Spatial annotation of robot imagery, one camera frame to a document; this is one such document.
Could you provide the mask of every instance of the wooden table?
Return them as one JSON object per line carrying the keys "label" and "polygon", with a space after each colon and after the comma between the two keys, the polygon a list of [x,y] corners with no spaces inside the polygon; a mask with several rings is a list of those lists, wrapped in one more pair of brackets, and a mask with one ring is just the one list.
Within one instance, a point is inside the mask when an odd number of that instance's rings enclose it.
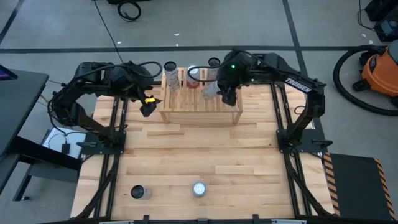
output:
{"label": "wooden table", "polygon": [[[154,96],[160,93],[160,87],[152,90]],[[293,109],[304,105],[305,97],[289,87],[287,96],[295,120]],[[173,123],[164,124],[159,112],[144,118],[140,104],[130,103],[112,219],[142,220],[143,215],[157,220],[235,219],[252,218],[252,214],[293,218],[284,160],[277,148],[271,88],[243,88],[242,97],[244,112],[237,125],[231,124],[230,114],[222,113],[173,113]],[[113,98],[99,98],[95,120],[108,125],[112,103]],[[301,154],[301,160],[308,188],[326,210],[333,212],[321,160],[310,154]],[[102,161],[103,156],[93,156],[83,164],[71,217],[79,214],[96,192]],[[192,194],[192,184],[198,180],[208,184],[203,198]],[[152,189],[150,200],[132,199],[130,190],[137,184]],[[107,199],[106,192],[102,214]]]}

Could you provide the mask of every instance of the yellow and black hazard stripe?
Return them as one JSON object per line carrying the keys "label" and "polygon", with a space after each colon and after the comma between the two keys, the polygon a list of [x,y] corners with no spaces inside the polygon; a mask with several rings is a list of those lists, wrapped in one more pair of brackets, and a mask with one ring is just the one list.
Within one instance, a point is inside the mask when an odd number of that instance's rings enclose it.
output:
{"label": "yellow and black hazard stripe", "polygon": [[331,162],[331,156],[329,153],[326,153],[323,156],[323,163],[325,165],[326,180],[328,182],[331,202],[333,204],[333,208],[335,209],[335,214],[340,216],[340,209],[338,208],[335,173],[333,172],[333,164]]}
{"label": "yellow and black hazard stripe", "polygon": [[390,198],[390,194],[388,193],[388,188],[387,188],[387,182],[386,182],[386,176],[384,176],[384,171],[383,171],[383,167],[381,166],[381,161],[379,159],[374,159],[377,163],[377,168],[379,168],[379,174],[380,174],[380,179],[381,179],[381,184],[383,186],[383,190],[384,190],[384,196],[386,196],[386,202],[387,202],[387,206],[390,212],[390,216],[391,216],[391,220],[395,221],[396,215],[394,213],[394,209],[392,207],[392,202],[391,202],[391,198]]}

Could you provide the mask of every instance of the floor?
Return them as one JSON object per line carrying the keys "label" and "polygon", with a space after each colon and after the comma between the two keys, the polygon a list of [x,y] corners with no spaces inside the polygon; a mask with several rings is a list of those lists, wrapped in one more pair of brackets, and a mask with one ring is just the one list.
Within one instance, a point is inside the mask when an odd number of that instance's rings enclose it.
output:
{"label": "floor", "polygon": [[[361,2],[364,7],[369,0]],[[357,24],[358,1],[151,0],[139,3],[142,17],[136,22],[121,20],[116,6],[105,0],[97,3],[124,61],[204,65],[210,57],[223,58],[232,46],[240,46],[253,52],[276,52],[291,67],[325,82],[326,114],[321,122],[326,138],[334,141],[329,151],[379,158],[393,203],[398,205],[398,176],[394,175],[398,156],[394,122],[398,118],[355,107],[337,93],[332,80],[333,67],[347,47],[386,44]],[[371,24],[365,14],[363,22]],[[69,81],[81,62],[120,63],[93,1],[2,0],[0,30],[1,64],[47,73],[56,82]],[[355,58],[347,61],[342,80],[348,85],[354,82],[358,70]],[[59,89],[48,82],[44,95],[51,97]],[[360,97],[390,107],[381,96],[365,93]],[[84,96],[80,103],[92,111],[95,97]],[[45,107],[36,104],[19,134],[41,142],[49,128]],[[5,223],[68,218],[74,184],[33,178],[26,192],[32,200],[11,202],[26,169],[24,164],[17,166],[0,196],[0,217]]]}

